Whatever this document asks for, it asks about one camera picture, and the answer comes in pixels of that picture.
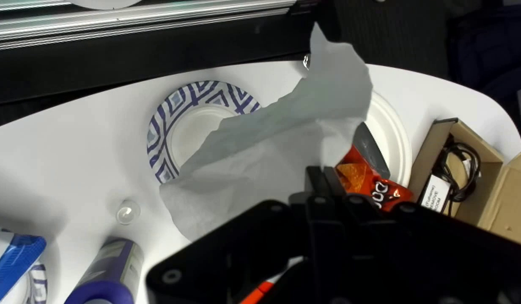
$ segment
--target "crumpled paper towel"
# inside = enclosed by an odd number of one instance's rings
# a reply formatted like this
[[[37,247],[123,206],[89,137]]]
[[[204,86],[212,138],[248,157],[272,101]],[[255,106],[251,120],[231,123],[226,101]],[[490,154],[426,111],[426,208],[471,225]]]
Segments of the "crumpled paper towel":
[[[331,44],[317,25],[311,64],[292,93],[245,117],[226,118],[160,186],[177,230],[196,240],[263,199],[304,189],[307,165],[336,165],[365,120],[371,84],[349,44]]]

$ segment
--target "blue and white patterned plate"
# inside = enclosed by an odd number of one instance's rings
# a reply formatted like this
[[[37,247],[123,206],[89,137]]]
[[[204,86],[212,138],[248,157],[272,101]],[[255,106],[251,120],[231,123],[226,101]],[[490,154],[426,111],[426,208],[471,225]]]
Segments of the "blue and white patterned plate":
[[[175,179],[179,165],[219,120],[258,108],[246,91],[221,81],[196,81],[172,91],[148,122],[147,157],[155,179],[160,184]]]

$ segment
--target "snack bag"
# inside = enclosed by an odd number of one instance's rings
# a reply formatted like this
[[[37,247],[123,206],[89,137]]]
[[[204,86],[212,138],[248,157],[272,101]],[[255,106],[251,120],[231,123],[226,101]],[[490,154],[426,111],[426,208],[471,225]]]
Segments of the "snack bag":
[[[370,198],[382,211],[390,211],[395,204],[410,201],[412,194],[404,186],[380,177],[351,147],[334,167],[344,193]]]

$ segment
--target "cardboard box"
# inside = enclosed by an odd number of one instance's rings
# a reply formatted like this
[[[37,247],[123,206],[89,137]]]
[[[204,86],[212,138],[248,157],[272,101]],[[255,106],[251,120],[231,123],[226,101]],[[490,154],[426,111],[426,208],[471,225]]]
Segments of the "cardboard box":
[[[480,172],[475,191],[453,208],[453,218],[521,243],[521,154],[502,164],[500,154],[459,120],[434,122],[412,164],[409,189],[419,196],[446,138],[476,150]]]
[[[490,198],[497,174],[502,167],[502,155],[483,142],[473,130],[459,120],[434,122],[426,135],[415,160],[412,164],[409,189],[419,196],[431,176],[434,162],[444,147],[448,137],[463,142],[476,150],[480,159],[480,177],[476,179],[473,193],[461,203],[453,203],[451,216],[478,226],[481,211]]]

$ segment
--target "blue bottle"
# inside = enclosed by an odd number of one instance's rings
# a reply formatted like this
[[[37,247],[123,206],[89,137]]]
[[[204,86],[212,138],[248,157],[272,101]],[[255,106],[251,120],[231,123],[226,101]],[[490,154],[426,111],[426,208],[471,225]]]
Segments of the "blue bottle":
[[[65,304],[133,304],[141,260],[141,252],[133,241],[108,240]]]

